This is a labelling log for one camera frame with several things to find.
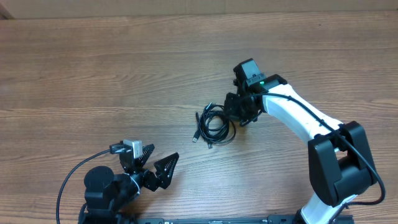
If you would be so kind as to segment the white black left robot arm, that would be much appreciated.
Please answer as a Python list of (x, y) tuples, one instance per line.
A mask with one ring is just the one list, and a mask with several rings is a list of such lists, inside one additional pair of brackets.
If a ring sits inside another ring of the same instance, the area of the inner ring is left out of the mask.
[(124, 170), (115, 174), (111, 168), (98, 166), (88, 171), (84, 184), (86, 203), (79, 214), (79, 223), (137, 223), (134, 215), (121, 210), (147, 188), (155, 192), (166, 189), (174, 174), (179, 154), (171, 154), (154, 163), (155, 172), (144, 165), (153, 153), (155, 146), (144, 146), (141, 141), (123, 140), (109, 147), (110, 154), (119, 156)]

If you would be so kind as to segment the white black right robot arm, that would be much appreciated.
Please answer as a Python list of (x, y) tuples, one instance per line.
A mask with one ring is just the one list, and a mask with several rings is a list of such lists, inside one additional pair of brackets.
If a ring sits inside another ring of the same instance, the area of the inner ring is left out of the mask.
[(279, 75), (238, 75), (236, 93), (228, 93), (224, 112), (241, 126), (267, 113), (290, 128), (308, 147), (313, 196), (293, 223), (335, 223), (354, 198), (380, 183), (363, 127), (342, 123), (317, 110)]

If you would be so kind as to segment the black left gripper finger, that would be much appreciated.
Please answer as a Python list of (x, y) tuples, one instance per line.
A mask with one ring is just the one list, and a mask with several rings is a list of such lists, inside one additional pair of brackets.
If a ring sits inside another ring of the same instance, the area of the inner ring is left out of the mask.
[(150, 155), (153, 153), (155, 146), (153, 144), (149, 144), (143, 147), (142, 156), (136, 159), (136, 165), (138, 167), (143, 167), (147, 160), (150, 158)]
[(154, 163), (159, 187), (166, 189), (172, 181), (174, 169), (177, 165), (179, 154), (176, 152)]

